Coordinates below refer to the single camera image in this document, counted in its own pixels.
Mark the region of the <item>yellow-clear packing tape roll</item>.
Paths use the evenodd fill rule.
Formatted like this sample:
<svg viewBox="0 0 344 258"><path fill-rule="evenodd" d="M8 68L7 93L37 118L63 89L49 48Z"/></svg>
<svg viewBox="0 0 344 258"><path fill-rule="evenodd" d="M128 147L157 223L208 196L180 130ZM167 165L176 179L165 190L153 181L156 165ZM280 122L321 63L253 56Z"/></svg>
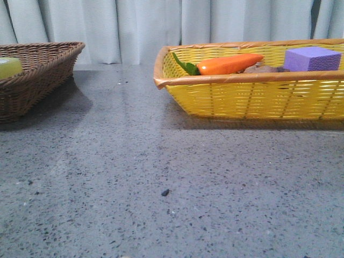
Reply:
<svg viewBox="0 0 344 258"><path fill-rule="evenodd" d="M0 79L6 79L22 72L22 63L18 58L0 58Z"/></svg>

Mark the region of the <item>orange toy carrot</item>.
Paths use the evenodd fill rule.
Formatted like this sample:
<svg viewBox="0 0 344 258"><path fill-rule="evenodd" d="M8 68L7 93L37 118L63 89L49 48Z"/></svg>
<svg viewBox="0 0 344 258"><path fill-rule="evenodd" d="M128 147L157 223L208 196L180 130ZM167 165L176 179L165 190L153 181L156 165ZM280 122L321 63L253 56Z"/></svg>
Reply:
<svg viewBox="0 0 344 258"><path fill-rule="evenodd" d="M181 62L175 53L172 53L172 55L181 68L183 68L191 76L227 75L237 73L255 65L264 58L264 56L261 54L247 53L228 57L206 59L198 64L192 64L189 62Z"/></svg>

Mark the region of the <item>brown lumpy toy item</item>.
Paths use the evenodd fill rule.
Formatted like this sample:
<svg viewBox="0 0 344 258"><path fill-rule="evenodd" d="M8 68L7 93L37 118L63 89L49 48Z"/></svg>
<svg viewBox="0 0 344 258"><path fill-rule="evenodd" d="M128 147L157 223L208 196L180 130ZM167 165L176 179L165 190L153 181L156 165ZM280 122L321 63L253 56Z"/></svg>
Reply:
<svg viewBox="0 0 344 258"><path fill-rule="evenodd" d="M289 72L289 69L285 69L284 67L273 67L264 65L263 63L256 63L253 66L246 68L243 73L251 74L251 73L284 73Z"/></svg>

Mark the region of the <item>light grey curtain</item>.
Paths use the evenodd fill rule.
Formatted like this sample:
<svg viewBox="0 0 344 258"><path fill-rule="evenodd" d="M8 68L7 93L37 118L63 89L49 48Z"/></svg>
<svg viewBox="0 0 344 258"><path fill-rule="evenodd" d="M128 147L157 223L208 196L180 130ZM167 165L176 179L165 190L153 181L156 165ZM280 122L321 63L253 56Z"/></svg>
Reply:
<svg viewBox="0 0 344 258"><path fill-rule="evenodd" d="M343 37L343 1L1 1L1 44L81 41L79 65L166 45Z"/></svg>

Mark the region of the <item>yellow woven plastic basket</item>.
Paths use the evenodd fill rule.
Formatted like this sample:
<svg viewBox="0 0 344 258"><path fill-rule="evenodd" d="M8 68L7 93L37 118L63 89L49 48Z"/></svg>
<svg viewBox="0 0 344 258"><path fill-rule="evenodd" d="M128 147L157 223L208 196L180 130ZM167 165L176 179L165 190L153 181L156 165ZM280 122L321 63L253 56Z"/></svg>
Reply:
<svg viewBox="0 0 344 258"><path fill-rule="evenodd" d="M163 47L154 82L188 114L215 119L343 119L343 69L293 73L190 76L180 62L257 53L281 66L288 49L319 46L343 52L342 39L249 41Z"/></svg>

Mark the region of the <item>brown wicker basket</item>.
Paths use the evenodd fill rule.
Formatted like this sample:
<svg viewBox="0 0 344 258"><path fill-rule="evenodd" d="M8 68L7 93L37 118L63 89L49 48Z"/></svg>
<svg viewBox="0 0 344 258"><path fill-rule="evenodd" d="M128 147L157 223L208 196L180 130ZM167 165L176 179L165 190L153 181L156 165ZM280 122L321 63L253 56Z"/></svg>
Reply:
<svg viewBox="0 0 344 258"><path fill-rule="evenodd" d="M1 45L1 57L18 58L23 71L1 79L1 123L11 123L73 75L83 42Z"/></svg>

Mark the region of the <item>purple foam cube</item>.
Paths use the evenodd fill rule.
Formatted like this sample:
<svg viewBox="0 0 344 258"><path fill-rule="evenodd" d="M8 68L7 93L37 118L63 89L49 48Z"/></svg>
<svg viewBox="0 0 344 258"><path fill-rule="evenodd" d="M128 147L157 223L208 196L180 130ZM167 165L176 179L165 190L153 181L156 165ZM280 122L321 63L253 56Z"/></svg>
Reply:
<svg viewBox="0 0 344 258"><path fill-rule="evenodd" d="M333 71L339 69L342 54L327 48L312 46L285 52L284 69L290 71Z"/></svg>

